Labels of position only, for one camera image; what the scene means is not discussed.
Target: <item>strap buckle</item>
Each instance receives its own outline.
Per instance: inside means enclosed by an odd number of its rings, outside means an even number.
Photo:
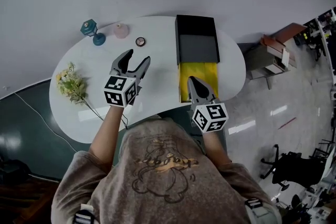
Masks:
[[[79,210],[75,214],[73,224],[94,224],[95,217],[88,210]]]
[[[245,205],[247,205],[250,209],[255,209],[255,208],[259,208],[262,207],[262,201],[259,199],[248,199],[245,201]]]

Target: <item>gray t-shirt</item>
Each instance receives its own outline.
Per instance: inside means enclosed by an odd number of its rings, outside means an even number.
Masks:
[[[171,120],[127,131],[107,174],[88,152],[74,155],[52,205],[53,224],[90,204],[99,223],[250,223],[244,201],[268,196],[241,164],[217,169]]]

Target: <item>black box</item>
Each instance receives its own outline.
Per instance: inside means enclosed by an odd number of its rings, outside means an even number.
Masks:
[[[177,64],[180,62],[219,62],[213,18],[177,15],[175,31]]]

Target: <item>cartoon print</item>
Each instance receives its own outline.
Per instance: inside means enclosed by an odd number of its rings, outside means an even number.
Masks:
[[[193,173],[188,173],[187,178],[185,171],[198,166],[198,161],[180,153],[176,141],[170,137],[166,140],[150,139],[144,158],[136,163],[145,166],[135,171],[137,178],[132,189],[139,194],[163,197],[169,204],[182,201],[189,188],[188,181],[196,180]]]

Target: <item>white table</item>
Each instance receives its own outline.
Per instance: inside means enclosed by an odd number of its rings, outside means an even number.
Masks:
[[[128,125],[188,103],[179,102],[178,69],[176,63],[175,17],[152,16],[126,20],[130,34],[125,39],[113,35],[112,25],[99,29],[106,42],[96,47],[92,37],[85,37],[63,56],[57,65],[50,83],[50,106],[59,127],[72,139],[91,143],[101,119],[85,105],[75,105],[61,95],[56,88],[55,76],[67,68],[69,62],[88,78],[88,102],[104,117],[109,106],[104,98],[103,85],[107,81],[112,62],[122,52],[134,49],[129,70],[135,69],[147,56],[151,57],[150,67],[141,81],[142,90],[134,105],[125,108]],[[146,39],[146,45],[135,44],[138,37]],[[243,87],[246,76],[245,61],[237,44],[224,32],[217,30],[220,55],[218,63],[218,90],[222,100],[234,97]],[[124,129],[121,123],[119,130]]]

